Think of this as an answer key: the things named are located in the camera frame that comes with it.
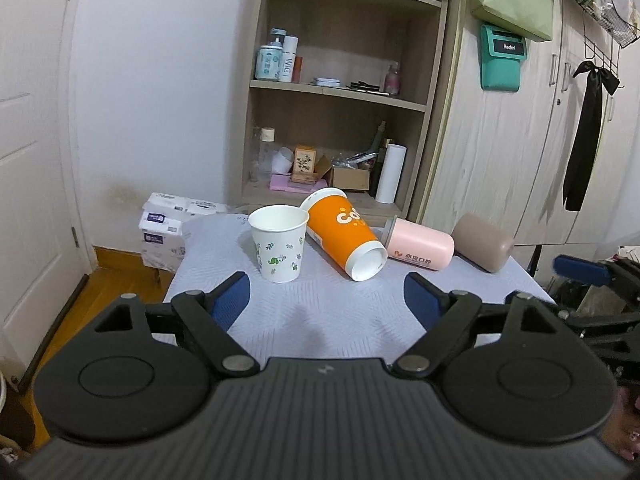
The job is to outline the pink flat box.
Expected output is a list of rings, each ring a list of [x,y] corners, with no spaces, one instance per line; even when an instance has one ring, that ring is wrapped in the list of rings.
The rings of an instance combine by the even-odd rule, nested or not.
[[[289,174],[273,174],[269,181],[270,191],[283,193],[310,194],[327,186],[328,184],[324,179],[314,183],[294,182]]]

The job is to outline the white door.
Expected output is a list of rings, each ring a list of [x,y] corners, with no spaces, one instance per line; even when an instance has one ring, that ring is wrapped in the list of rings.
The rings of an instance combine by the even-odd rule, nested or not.
[[[65,183],[70,0],[1,0],[1,371],[18,384],[85,274]]]

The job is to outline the small cardboard box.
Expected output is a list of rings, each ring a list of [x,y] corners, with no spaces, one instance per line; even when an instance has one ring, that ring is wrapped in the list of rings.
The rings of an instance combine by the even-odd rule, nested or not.
[[[343,191],[367,192],[369,189],[370,171],[334,167],[331,170],[331,185]]]

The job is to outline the orange paper cup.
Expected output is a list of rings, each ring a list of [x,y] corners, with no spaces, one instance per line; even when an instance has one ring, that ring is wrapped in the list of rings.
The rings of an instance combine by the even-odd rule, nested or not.
[[[322,188],[300,205],[309,216],[307,233],[355,282],[374,278],[387,261],[387,250],[338,188]]]

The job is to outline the orange floral small box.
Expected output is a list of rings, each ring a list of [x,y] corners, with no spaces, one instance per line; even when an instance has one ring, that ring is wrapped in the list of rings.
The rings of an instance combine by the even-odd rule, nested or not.
[[[292,166],[292,181],[303,184],[313,184],[316,182],[317,151],[311,146],[297,145],[294,150],[294,160]]]

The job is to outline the small pink bottle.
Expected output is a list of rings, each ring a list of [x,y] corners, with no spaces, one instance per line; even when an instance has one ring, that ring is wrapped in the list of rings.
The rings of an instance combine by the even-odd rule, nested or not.
[[[384,80],[384,91],[390,96],[398,96],[400,91],[399,64],[390,64]]]

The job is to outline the black ribbon bow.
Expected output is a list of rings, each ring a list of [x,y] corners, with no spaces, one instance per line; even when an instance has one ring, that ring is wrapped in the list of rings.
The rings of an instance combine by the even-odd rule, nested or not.
[[[620,80],[607,68],[581,62],[573,77],[586,75],[586,90],[563,181],[563,204],[567,211],[580,211],[584,203],[598,151],[603,114],[603,91],[612,96]]]

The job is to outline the clear bottle beige cap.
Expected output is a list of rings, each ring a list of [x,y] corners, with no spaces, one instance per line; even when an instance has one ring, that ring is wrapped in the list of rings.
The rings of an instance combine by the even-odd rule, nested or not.
[[[267,179],[271,174],[273,150],[276,146],[276,130],[262,127],[258,133],[257,174],[259,179]]]

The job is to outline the white floral paper cup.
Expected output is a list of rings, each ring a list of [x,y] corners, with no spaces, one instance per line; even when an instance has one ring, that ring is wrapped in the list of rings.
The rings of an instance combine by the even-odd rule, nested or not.
[[[257,265],[266,280],[285,284],[298,278],[308,219],[306,210],[290,205],[265,206],[250,214]]]

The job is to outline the pink tumbler cup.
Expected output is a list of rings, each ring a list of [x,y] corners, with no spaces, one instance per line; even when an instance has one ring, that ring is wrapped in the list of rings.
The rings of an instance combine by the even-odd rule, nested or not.
[[[432,271],[444,270],[454,256],[449,234],[397,217],[385,222],[381,243],[390,258]]]

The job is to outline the light blue pump bottle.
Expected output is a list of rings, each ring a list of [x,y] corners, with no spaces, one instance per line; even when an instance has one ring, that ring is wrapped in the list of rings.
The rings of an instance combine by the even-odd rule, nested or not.
[[[259,48],[256,55],[254,76],[257,80],[277,81],[279,79],[285,37],[285,29],[270,30],[267,43]]]

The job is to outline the taupe tumbler cup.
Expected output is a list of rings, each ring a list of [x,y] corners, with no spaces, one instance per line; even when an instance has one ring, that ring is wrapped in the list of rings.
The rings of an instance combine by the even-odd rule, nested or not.
[[[498,226],[465,214],[451,233],[456,253],[488,273],[499,272],[509,260],[514,238]]]

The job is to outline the wooden wardrobe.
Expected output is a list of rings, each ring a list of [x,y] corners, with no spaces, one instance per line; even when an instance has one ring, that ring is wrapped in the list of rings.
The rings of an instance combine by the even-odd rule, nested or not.
[[[445,52],[431,124],[435,141],[418,221],[451,230],[467,212],[509,232],[518,246],[595,252],[604,243],[634,143],[639,48],[620,50],[575,0],[553,0],[553,37],[528,44],[517,92],[480,86],[480,22],[471,0],[449,0]],[[582,208],[566,209],[563,183],[589,60],[622,86],[603,100],[599,151]]]

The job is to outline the white paper towel roll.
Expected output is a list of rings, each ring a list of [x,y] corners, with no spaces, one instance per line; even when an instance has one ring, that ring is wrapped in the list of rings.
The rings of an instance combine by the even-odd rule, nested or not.
[[[378,203],[391,204],[395,201],[406,154],[407,148],[403,145],[390,144],[386,148],[381,177],[375,194],[375,200]]]

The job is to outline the white tube bottle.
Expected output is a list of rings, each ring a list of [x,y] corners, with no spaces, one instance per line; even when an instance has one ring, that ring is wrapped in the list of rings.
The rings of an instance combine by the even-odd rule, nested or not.
[[[282,54],[280,63],[280,82],[291,82],[296,60],[296,52],[298,47],[298,38],[295,36],[286,36],[282,44]]]

